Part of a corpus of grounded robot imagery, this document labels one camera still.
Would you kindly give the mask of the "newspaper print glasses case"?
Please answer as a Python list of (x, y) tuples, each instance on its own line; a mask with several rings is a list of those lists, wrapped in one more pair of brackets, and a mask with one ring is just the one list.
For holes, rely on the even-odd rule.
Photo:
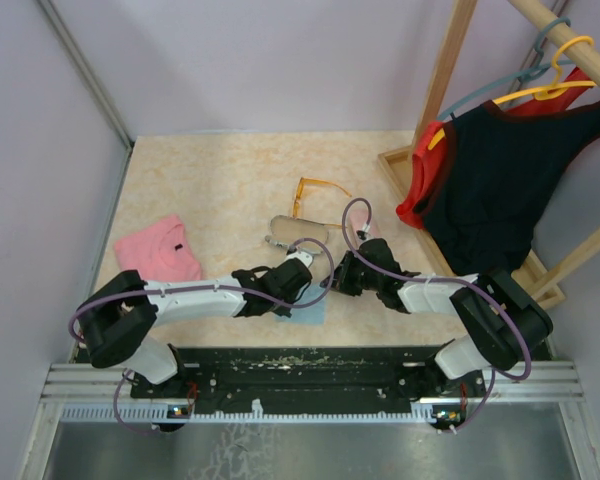
[(327, 244), (329, 230), (326, 225), (286, 215), (276, 215), (269, 222), (269, 233), (265, 241), (275, 247), (287, 250), (301, 238), (312, 238), (323, 245)]

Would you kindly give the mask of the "pink glasses case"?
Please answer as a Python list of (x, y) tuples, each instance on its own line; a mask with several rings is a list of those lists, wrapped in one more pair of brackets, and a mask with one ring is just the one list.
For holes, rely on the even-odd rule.
[(380, 238), (380, 232), (378, 226), (374, 220), (371, 220), (370, 223), (367, 223), (368, 220), (368, 211), (363, 208), (353, 208), (349, 211), (347, 224), (349, 231), (351, 233), (351, 238), (356, 244), (360, 244), (356, 231), (361, 230), (367, 226), (371, 227), (371, 232), (374, 235), (374, 238)]

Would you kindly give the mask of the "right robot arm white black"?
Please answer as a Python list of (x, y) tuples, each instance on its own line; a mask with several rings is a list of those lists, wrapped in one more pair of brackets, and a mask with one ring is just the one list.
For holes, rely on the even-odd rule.
[(506, 271), (461, 277), (409, 272), (381, 238), (347, 251), (321, 286), (352, 297), (372, 291), (399, 313), (459, 318), (466, 335), (441, 347), (426, 372), (428, 387), (441, 396), (453, 393), (462, 376), (487, 367), (515, 380), (527, 378), (531, 351), (553, 330), (545, 310)]

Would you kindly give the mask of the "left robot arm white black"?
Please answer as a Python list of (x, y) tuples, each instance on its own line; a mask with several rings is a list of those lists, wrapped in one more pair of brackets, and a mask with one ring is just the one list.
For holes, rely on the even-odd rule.
[(144, 280), (126, 270), (78, 308), (71, 331), (81, 335), (92, 367), (130, 369), (174, 397), (186, 389), (188, 373), (174, 348), (149, 335), (152, 329), (195, 319), (289, 315), (312, 281), (311, 263), (294, 253), (276, 267), (180, 283)]

